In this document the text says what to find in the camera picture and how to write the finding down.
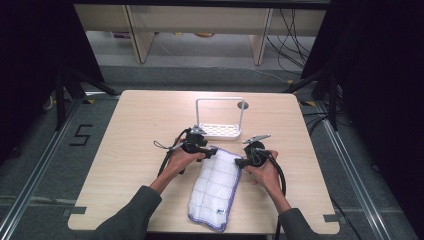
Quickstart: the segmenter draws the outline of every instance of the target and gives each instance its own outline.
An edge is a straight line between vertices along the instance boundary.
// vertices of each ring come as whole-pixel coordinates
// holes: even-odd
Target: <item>gray carpet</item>
[[[240,92],[281,92],[288,87],[287,80],[299,81],[299,76],[282,71],[258,73],[248,69],[225,68],[135,68],[102,67],[106,83],[116,90],[155,89],[193,91],[240,91]],[[96,89],[84,85],[87,91]],[[311,84],[296,93],[299,101],[311,100]],[[92,104],[82,104],[77,109],[64,139],[54,156],[43,180],[34,196],[47,200],[32,202],[24,213],[12,239],[86,239],[90,232],[72,231],[67,227],[67,217],[63,212],[72,205],[53,204],[48,199],[76,200],[85,181],[97,148],[118,100],[97,98]],[[301,106],[304,114],[318,112],[313,106]],[[34,128],[21,144],[22,155],[9,159],[0,169],[0,191],[2,196],[16,196],[25,184],[36,162],[47,146],[55,127],[55,110],[40,115]],[[305,116],[305,123],[316,116]],[[368,191],[377,207],[382,211],[389,231],[394,239],[417,239],[405,216],[399,209],[384,180],[378,172],[370,168],[370,159],[355,129],[346,115],[338,115],[339,134],[357,164]],[[80,124],[91,124],[84,128],[90,139],[84,147],[70,146],[79,143],[74,134]],[[363,213],[344,172],[337,153],[322,125],[314,129],[311,140],[327,184],[330,195],[341,206],[349,221],[360,233],[362,239],[375,239],[368,220]],[[7,212],[8,204],[2,201],[0,214]],[[352,228],[346,223],[339,210],[341,230],[324,239],[357,239]],[[164,239],[167,234],[150,234],[149,239]],[[173,235],[173,239],[264,239],[263,236],[226,235]]]

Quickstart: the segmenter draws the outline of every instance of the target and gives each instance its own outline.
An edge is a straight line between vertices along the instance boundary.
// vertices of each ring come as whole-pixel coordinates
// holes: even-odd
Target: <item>wrist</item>
[[[287,210],[291,209],[289,202],[284,196],[281,189],[274,189],[273,191],[268,192],[272,201],[274,202],[275,208],[277,209],[278,214],[281,214]]]
[[[166,169],[152,182],[150,188],[159,195],[165,190],[174,177]]]

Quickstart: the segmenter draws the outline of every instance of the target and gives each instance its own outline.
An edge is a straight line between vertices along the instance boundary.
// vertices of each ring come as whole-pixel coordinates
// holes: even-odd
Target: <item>white towel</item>
[[[218,232],[225,230],[241,174],[235,158],[241,157],[218,148],[216,155],[202,160],[189,203],[192,221]]]

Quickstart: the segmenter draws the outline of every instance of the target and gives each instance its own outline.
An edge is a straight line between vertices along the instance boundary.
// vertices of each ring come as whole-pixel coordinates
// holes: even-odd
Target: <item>person's right hand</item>
[[[268,150],[274,159],[277,158],[278,152],[274,150]],[[265,190],[268,192],[272,201],[277,208],[278,213],[283,213],[291,209],[290,204],[287,202],[283,192],[280,187],[280,176],[277,169],[267,160],[264,165],[261,167],[246,166],[244,170],[255,175],[255,180],[253,184],[261,184]]]
[[[274,159],[277,159],[277,151],[268,150],[268,152],[274,157]],[[267,160],[261,167],[253,167],[249,165],[244,167],[244,170],[255,175],[256,178],[253,184],[261,184],[268,193],[275,189],[281,191],[280,178],[277,169],[269,160]]]

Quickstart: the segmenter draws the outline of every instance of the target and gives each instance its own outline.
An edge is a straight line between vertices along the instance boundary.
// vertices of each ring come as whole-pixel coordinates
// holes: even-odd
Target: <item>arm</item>
[[[91,239],[144,239],[150,217],[162,201],[160,194],[181,170],[194,160],[204,157],[203,153],[188,154],[181,148],[175,150],[162,174],[150,187],[142,186],[125,207],[94,231]]]
[[[269,151],[274,158],[278,152]],[[278,220],[284,229],[288,240],[320,239],[319,235],[312,231],[303,214],[297,208],[292,208],[281,191],[280,179],[277,170],[270,161],[260,167],[246,166],[246,171],[255,175],[253,184],[261,184],[268,192],[278,212]]]

